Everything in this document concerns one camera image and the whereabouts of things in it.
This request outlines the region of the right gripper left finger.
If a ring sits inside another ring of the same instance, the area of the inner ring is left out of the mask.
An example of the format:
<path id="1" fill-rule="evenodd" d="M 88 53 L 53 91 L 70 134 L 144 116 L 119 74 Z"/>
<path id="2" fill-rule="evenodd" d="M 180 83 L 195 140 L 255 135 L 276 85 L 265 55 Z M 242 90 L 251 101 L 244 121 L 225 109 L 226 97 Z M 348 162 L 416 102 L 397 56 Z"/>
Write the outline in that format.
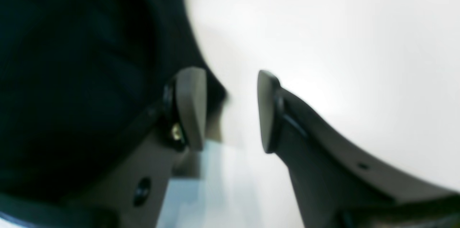
<path id="1" fill-rule="evenodd" d="M 102 177 L 69 197 L 69 205 L 111 211 L 114 218 L 97 217 L 97 228 L 154 228 L 179 154 L 203 149 L 206 114 L 205 69 L 179 70 L 117 138 L 130 148 Z"/>

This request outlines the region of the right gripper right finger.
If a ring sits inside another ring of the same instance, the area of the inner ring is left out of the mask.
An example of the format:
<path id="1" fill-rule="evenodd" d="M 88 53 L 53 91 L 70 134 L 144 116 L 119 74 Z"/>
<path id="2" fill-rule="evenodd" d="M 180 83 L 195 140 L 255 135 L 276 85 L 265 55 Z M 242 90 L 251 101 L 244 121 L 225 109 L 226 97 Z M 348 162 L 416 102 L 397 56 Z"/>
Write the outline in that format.
<path id="1" fill-rule="evenodd" d="M 262 146 L 289 170 L 306 228 L 458 228 L 459 193 L 400 171 L 334 130 L 266 70 L 258 73 Z"/>

